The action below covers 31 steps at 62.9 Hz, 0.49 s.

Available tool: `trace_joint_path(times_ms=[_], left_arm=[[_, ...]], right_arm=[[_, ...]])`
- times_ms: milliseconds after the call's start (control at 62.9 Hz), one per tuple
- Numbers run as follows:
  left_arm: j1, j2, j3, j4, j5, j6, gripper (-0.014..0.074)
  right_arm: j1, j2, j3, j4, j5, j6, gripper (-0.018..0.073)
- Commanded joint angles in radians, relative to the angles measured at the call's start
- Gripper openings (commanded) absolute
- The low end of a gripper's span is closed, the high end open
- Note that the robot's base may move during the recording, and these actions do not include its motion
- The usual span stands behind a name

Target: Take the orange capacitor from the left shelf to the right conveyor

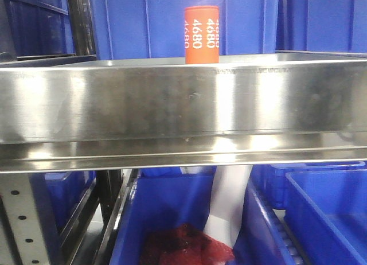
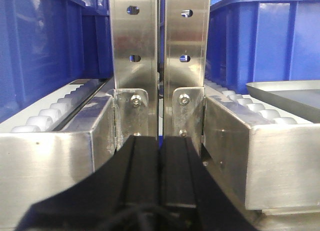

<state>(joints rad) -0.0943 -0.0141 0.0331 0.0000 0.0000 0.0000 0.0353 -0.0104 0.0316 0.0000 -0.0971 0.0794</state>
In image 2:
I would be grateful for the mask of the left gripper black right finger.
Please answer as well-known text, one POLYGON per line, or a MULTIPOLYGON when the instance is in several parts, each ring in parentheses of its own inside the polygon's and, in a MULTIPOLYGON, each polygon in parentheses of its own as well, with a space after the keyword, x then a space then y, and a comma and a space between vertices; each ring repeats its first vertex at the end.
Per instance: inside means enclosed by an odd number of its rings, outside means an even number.
POLYGON ((160 150, 161 203, 188 231, 253 231, 203 165, 190 138, 167 136, 160 150))

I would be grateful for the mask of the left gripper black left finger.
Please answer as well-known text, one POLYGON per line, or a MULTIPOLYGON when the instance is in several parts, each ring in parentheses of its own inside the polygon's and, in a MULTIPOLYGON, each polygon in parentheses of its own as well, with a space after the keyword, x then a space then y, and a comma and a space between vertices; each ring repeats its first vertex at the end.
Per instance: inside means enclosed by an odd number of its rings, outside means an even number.
POLYGON ((18 231, 93 231, 125 208, 159 203, 158 143, 130 136, 93 174, 33 204, 18 231))

